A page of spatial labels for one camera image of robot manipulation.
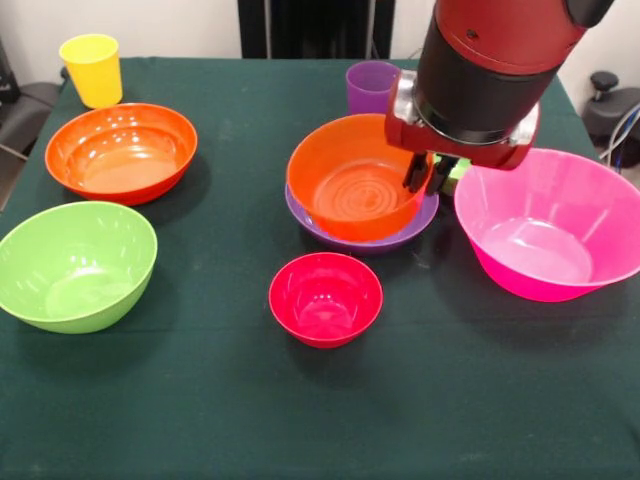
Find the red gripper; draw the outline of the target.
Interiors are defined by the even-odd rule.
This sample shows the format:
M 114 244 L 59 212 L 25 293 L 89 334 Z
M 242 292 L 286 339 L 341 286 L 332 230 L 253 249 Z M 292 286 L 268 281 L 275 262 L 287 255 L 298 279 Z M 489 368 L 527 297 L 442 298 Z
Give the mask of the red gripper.
M 426 194 L 437 193 L 458 163 L 466 158 L 474 165 L 502 170 L 516 168 L 533 146 L 539 127 L 540 108 L 536 103 L 529 113 L 511 130 L 508 136 L 495 142 L 460 140 L 440 132 L 424 120 L 414 103 L 417 72 L 401 70 L 392 87 L 385 117 L 387 142 L 395 147 L 415 153 L 403 180 L 403 187 L 416 193 L 428 174 L 427 153 L 450 155 L 434 163 L 427 182 Z

